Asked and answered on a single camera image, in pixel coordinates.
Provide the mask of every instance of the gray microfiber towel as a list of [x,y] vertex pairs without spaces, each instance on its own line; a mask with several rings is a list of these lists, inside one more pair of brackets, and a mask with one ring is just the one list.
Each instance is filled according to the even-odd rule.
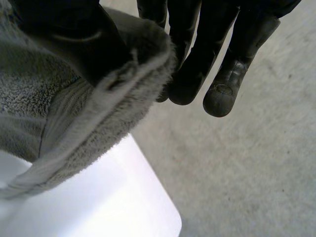
[[145,116],[170,78],[169,36],[153,22],[106,11],[134,57],[93,88],[23,35],[0,0],[0,150],[33,163],[0,199],[40,194],[91,165]]

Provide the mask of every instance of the gloved hand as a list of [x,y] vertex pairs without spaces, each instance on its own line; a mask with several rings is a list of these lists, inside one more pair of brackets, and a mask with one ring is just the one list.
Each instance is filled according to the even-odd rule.
[[9,0],[19,28],[96,86],[131,59],[99,0]]
[[[176,72],[157,101],[169,98],[175,104],[187,105],[195,99],[238,16],[221,69],[203,101],[210,115],[226,116],[233,108],[258,49],[279,26],[279,18],[291,12],[300,1],[137,0],[140,17],[154,20],[163,28],[169,11],[170,36],[176,45]],[[199,11],[197,39],[185,60]]]

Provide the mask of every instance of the white surface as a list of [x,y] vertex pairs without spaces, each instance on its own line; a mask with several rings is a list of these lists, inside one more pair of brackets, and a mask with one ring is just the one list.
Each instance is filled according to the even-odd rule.
[[[0,180],[26,169],[3,153],[0,164]],[[75,178],[25,202],[1,237],[177,237],[180,230],[178,211],[128,136]]]

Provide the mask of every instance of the glove finger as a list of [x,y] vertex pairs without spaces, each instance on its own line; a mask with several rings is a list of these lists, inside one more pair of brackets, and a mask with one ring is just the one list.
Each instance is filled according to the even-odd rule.
[[189,52],[200,6],[201,0],[168,0],[170,36],[176,47],[177,69]]
[[164,28],[167,19],[167,0],[137,0],[139,17],[155,21]]
[[202,2],[197,40],[169,89],[169,98],[173,103],[187,105],[195,99],[238,11],[237,6],[222,1]]

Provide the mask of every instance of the concrete floor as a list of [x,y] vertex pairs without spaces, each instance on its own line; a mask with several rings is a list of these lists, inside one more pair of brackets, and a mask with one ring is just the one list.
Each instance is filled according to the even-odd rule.
[[[105,5],[137,15],[135,0]],[[133,131],[177,205],[181,237],[316,236],[316,1],[261,48],[229,116],[156,104]]]

